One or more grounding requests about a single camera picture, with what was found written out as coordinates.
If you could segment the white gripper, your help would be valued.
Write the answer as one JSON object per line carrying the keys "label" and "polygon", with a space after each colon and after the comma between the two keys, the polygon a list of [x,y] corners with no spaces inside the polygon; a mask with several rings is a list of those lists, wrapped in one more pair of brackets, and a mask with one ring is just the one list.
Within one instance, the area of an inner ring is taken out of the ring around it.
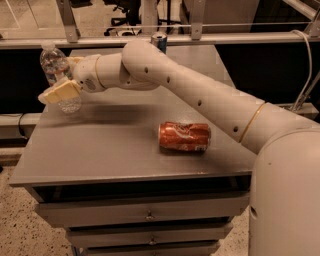
{"label": "white gripper", "polygon": [[38,100],[47,105],[76,98],[82,89],[89,93],[100,92],[101,84],[96,73],[99,58],[100,55],[67,57],[69,63],[75,63],[72,71],[74,80],[56,83],[41,93]]}

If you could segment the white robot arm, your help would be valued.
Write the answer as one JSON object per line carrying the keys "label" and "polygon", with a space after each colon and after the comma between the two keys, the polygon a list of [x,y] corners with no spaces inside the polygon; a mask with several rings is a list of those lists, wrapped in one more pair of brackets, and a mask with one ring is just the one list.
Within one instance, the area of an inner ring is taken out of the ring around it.
{"label": "white robot arm", "polygon": [[143,40],[116,56],[80,58],[74,78],[39,95],[44,104],[85,90],[163,86],[256,154],[249,211],[248,256],[320,256],[320,126],[177,64]]}

